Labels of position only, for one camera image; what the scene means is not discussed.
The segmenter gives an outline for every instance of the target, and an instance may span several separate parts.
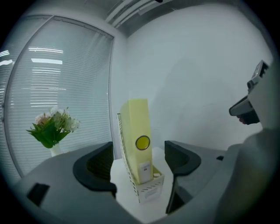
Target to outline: ceiling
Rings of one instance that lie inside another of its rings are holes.
[[[107,13],[121,0],[84,0],[103,8]]]
[[[163,16],[165,14],[171,13],[175,10],[180,10],[183,8],[187,8],[190,6],[205,4],[205,3],[212,3],[212,2],[220,2],[224,4],[232,3],[235,0],[172,0],[166,1],[164,0],[163,3],[144,14],[135,14],[132,16],[128,21],[123,23],[119,30],[121,30],[126,36],[132,35],[135,31],[140,29],[142,26],[147,24],[148,22]]]

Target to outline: window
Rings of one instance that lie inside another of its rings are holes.
[[[109,68],[112,37],[77,21],[54,17],[36,33],[17,61],[7,90],[5,130],[25,175],[51,156],[26,132],[51,107],[69,107],[81,121],[60,142],[63,152],[112,140]]]
[[[10,31],[0,50],[0,104],[4,103],[4,93],[7,81],[17,56],[24,48],[32,34],[46,21],[48,16],[32,16],[20,20]],[[3,108],[0,106],[0,117],[3,118]],[[2,119],[0,120],[0,166],[6,180],[13,184],[20,179],[10,152],[7,148]]]

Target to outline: flower bouquet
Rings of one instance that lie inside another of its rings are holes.
[[[51,108],[49,112],[36,117],[34,129],[27,130],[44,147],[51,149],[52,156],[61,154],[59,142],[80,125],[80,121],[70,117],[67,109]]]

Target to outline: green leaves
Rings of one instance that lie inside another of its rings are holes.
[[[26,131],[46,148],[52,148],[70,133],[70,131],[66,131],[61,125],[56,127],[56,121],[53,117],[44,125],[33,124],[33,126],[34,129],[31,128],[31,130]]]

